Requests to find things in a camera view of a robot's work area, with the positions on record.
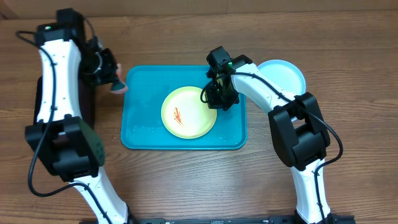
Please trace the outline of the green and red sponge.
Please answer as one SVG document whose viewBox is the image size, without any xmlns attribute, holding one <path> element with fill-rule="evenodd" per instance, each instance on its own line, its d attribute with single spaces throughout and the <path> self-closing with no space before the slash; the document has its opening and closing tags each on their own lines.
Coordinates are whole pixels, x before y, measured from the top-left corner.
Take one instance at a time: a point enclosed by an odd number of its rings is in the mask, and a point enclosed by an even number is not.
<svg viewBox="0 0 398 224">
<path fill-rule="evenodd" d="M 123 94 L 127 92 L 129 88 L 122 80 L 122 66 L 120 63 L 117 64 L 116 77 L 117 80 L 112 84 L 110 92 L 112 94 Z"/>
</svg>

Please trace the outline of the yellow plate green rim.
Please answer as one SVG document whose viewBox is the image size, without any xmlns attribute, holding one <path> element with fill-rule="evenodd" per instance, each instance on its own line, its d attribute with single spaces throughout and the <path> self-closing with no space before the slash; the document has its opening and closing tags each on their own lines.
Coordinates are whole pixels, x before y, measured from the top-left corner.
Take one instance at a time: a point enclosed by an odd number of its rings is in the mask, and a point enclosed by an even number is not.
<svg viewBox="0 0 398 224">
<path fill-rule="evenodd" d="M 161 107 L 161 119 L 168 132 L 182 139 L 195 139 L 216 123 L 217 110 L 201 101 L 202 89 L 183 86 L 172 91 Z"/>
</svg>

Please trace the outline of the light blue plate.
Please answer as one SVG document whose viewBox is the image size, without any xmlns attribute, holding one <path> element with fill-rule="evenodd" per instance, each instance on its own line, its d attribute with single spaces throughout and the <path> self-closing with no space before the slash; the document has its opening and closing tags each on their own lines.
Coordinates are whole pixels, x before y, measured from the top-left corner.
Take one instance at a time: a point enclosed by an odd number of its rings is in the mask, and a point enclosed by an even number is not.
<svg viewBox="0 0 398 224">
<path fill-rule="evenodd" d="M 283 89 L 302 95 L 307 90 L 303 73 L 294 64 L 285 60 L 268 60 L 257 66 L 268 79 Z"/>
</svg>

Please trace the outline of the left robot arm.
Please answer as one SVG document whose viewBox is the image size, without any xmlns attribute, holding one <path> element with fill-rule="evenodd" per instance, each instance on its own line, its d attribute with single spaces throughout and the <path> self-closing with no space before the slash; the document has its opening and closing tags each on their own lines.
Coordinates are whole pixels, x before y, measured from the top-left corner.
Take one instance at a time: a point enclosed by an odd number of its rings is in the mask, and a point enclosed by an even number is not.
<svg viewBox="0 0 398 224">
<path fill-rule="evenodd" d="M 53 23 L 39 25 L 31 44 L 39 50 L 34 122 L 25 140 L 48 173 L 85 199 L 97 223 L 134 223 L 104 169 L 105 150 L 94 130 L 95 89 L 110 84 L 123 93 L 119 66 L 97 36 L 86 38 L 89 21 L 71 8 L 59 9 Z"/>
</svg>

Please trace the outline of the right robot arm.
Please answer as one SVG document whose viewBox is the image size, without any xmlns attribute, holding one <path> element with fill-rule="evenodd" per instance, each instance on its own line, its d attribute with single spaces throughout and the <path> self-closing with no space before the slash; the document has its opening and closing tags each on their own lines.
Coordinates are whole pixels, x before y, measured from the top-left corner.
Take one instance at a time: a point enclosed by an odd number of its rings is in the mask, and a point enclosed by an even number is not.
<svg viewBox="0 0 398 224">
<path fill-rule="evenodd" d="M 210 53 L 206 61 L 210 82 L 201 93 L 201 101 L 210 109 L 227 111 L 243 94 L 267 113 L 274 150 L 292 171 L 298 221 L 326 223 L 331 210 L 322 166 L 330 137 L 315 97 L 282 88 L 245 55 L 231 58 L 226 52 Z"/>
</svg>

